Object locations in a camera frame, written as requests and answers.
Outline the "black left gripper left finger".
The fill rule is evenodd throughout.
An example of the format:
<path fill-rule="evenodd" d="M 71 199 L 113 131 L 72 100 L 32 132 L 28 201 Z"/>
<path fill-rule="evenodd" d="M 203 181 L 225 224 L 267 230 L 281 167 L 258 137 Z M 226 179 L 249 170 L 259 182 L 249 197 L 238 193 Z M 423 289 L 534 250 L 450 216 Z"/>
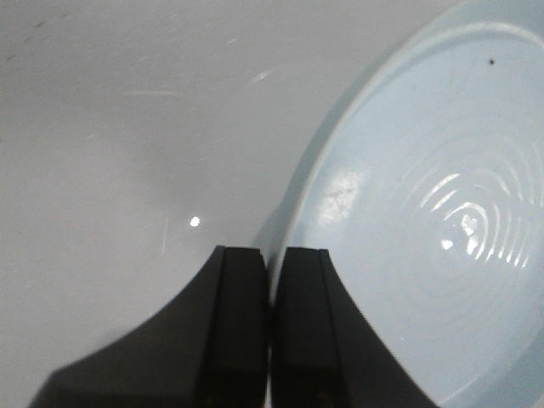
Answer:
<path fill-rule="evenodd" d="M 54 371 L 35 407 L 260 407 L 268 281 L 259 250 L 217 246 L 159 312 Z"/>

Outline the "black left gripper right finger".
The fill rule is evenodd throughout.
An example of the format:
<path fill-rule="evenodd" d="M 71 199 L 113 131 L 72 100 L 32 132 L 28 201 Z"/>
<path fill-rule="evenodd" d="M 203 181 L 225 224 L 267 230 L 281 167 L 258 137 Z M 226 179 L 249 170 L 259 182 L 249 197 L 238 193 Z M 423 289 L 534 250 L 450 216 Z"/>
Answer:
<path fill-rule="evenodd" d="M 434 406 L 359 311 L 325 249 L 286 249 L 274 306 L 271 404 Z"/>

